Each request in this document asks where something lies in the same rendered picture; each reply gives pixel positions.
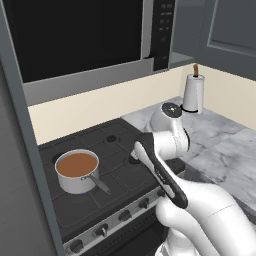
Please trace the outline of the black gas hob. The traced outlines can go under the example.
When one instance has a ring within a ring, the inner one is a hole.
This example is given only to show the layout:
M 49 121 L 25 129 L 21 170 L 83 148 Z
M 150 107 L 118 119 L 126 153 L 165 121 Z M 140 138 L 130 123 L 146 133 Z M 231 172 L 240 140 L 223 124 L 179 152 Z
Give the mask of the black gas hob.
M 50 191 L 65 256 L 81 256 L 106 237 L 129 224 L 132 220 L 155 208 L 163 197 L 161 189 L 147 168 L 130 157 L 134 142 L 141 132 L 118 118 L 92 128 L 45 143 L 39 147 L 47 185 Z M 111 190 L 107 194 L 98 187 L 82 195 L 71 195 L 60 187 L 54 163 L 58 156 L 69 150 L 87 149 L 99 157 L 99 179 Z M 147 209 L 139 202 L 149 199 Z M 129 210 L 132 217 L 121 222 L 118 217 Z M 108 225 L 107 236 L 96 236 L 95 230 Z M 70 245 L 80 239 L 84 248 L 73 253 Z

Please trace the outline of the black microwave door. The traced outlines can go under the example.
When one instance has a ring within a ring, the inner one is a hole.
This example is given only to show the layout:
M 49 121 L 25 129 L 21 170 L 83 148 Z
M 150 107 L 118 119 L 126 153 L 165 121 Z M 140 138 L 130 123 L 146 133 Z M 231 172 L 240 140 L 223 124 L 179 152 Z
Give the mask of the black microwave door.
M 136 61 L 143 0 L 3 0 L 24 82 Z

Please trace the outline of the grey tall cabinet side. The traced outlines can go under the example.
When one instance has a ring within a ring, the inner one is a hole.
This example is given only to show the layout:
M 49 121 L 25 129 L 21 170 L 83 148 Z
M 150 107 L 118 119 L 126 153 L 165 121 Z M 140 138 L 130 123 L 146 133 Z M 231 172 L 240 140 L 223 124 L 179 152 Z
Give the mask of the grey tall cabinet side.
M 65 256 L 2 0 L 0 256 Z

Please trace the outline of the brown hot chocolate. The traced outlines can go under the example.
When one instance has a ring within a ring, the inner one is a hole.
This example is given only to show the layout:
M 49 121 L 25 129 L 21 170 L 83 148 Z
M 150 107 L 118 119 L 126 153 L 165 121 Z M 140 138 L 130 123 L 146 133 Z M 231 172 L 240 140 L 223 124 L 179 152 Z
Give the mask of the brown hot chocolate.
M 80 177 L 91 173 L 97 167 L 95 157 L 76 153 L 63 158 L 57 165 L 58 172 L 66 177 Z

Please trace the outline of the grey cupboard door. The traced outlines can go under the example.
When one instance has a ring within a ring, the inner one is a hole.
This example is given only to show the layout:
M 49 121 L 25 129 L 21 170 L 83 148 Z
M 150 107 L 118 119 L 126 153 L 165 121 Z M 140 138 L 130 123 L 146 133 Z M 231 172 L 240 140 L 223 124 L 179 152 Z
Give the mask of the grey cupboard door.
M 196 60 L 256 81 L 256 0 L 205 0 Z

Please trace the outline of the silver saucepan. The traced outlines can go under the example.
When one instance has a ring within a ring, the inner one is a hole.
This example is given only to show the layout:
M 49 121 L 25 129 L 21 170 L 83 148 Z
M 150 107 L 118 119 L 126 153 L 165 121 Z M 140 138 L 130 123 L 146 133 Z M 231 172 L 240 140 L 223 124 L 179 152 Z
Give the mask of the silver saucepan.
M 97 167 L 89 174 L 83 175 L 80 177 L 66 177 L 61 175 L 57 170 L 58 163 L 65 158 L 66 156 L 76 154 L 76 153 L 84 153 L 89 154 L 93 157 L 95 157 L 98 161 Z M 110 188 L 99 179 L 99 158 L 98 156 L 90 151 L 85 149 L 75 149 L 67 151 L 66 153 L 62 153 L 57 159 L 54 164 L 55 171 L 58 176 L 58 181 L 60 184 L 60 187 L 67 193 L 70 194 L 84 194 L 92 190 L 94 187 L 98 187 L 102 191 L 104 191 L 107 194 L 111 194 Z

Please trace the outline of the silver microwave oven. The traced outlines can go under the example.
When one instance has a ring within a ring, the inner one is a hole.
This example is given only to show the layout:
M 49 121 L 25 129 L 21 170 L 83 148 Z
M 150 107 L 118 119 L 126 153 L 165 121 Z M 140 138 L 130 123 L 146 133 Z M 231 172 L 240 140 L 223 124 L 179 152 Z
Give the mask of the silver microwave oven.
M 12 39 L 27 104 L 32 106 L 169 70 L 176 3 L 177 0 L 153 0 L 150 55 L 142 59 L 140 52 L 138 60 L 128 63 L 26 83 Z

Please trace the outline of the grey wall cupboard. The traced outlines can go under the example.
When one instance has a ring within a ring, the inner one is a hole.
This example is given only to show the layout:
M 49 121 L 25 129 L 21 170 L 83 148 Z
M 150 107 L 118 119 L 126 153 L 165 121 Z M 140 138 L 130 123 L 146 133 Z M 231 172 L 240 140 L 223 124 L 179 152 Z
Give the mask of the grey wall cupboard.
M 178 0 L 171 65 L 192 63 L 256 81 L 256 0 Z

